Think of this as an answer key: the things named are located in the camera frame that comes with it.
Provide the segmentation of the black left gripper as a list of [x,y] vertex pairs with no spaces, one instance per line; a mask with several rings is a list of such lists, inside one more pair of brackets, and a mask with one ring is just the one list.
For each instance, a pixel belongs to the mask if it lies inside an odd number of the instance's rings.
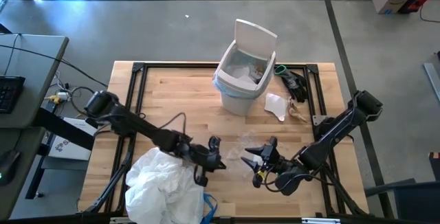
[[193,144],[189,140],[178,143],[174,151],[175,156],[195,164],[193,179],[198,186],[207,186],[207,172],[225,170],[227,168],[220,161],[220,143],[221,139],[217,136],[209,138],[208,147],[201,144]]

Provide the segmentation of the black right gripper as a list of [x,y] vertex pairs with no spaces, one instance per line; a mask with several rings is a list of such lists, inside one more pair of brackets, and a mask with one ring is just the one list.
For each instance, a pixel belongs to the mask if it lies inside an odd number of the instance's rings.
[[[245,151],[258,155],[261,159],[279,159],[279,152],[276,149],[277,145],[277,138],[270,137],[268,144],[245,148]],[[264,180],[264,185],[270,192],[280,192],[285,196],[293,194],[298,189],[300,182],[309,176],[309,170],[297,159],[281,159],[276,164],[267,165],[266,175],[257,161],[252,161],[246,157],[241,157],[241,160],[254,173],[252,185],[255,188],[260,188]]]

